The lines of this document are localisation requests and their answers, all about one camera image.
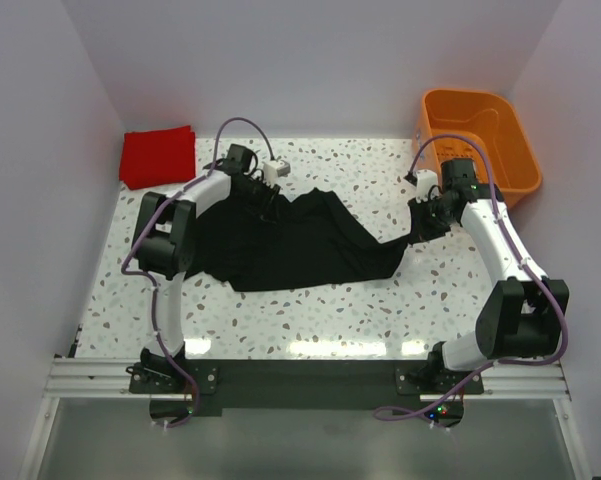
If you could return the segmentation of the black t-shirt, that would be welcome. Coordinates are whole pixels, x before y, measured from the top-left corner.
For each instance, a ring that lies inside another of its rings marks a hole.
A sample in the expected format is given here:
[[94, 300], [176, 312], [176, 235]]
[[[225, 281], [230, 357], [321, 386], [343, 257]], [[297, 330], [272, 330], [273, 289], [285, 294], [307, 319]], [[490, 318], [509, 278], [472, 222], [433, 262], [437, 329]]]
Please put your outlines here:
[[196, 252], [186, 276], [199, 273], [236, 292], [301, 289], [388, 279], [412, 243], [378, 241], [333, 191], [274, 199], [274, 221], [229, 197], [197, 219]]

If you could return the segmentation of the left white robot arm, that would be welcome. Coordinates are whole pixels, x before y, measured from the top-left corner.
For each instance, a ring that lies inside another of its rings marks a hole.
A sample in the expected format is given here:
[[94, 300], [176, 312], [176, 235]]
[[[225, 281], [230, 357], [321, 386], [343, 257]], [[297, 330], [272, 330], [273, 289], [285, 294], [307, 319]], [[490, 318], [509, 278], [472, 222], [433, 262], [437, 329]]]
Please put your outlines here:
[[121, 272], [150, 282], [149, 342], [140, 365], [130, 370], [136, 381], [193, 390], [196, 380], [186, 370], [181, 326], [182, 287], [196, 253], [198, 218], [215, 204], [235, 197], [260, 217], [273, 213], [279, 178], [288, 162], [259, 161], [254, 151], [232, 144], [225, 157], [205, 173], [169, 192], [150, 191], [141, 199], [129, 256]]

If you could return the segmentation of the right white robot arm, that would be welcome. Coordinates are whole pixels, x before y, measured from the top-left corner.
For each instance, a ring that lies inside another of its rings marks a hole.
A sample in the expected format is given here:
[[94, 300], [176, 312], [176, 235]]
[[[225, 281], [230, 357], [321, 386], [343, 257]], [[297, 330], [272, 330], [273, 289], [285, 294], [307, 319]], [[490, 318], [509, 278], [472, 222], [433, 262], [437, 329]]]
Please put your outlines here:
[[408, 203], [411, 242], [441, 238], [458, 224], [474, 242], [492, 284], [474, 329], [437, 343], [411, 380], [433, 383], [445, 374], [469, 373], [497, 361], [545, 365], [557, 360], [568, 340], [569, 289], [531, 258], [499, 188], [480, 182], [468, 158], [445, 162], [439, 173], [409, 172], [406, 179], [416, 188]]

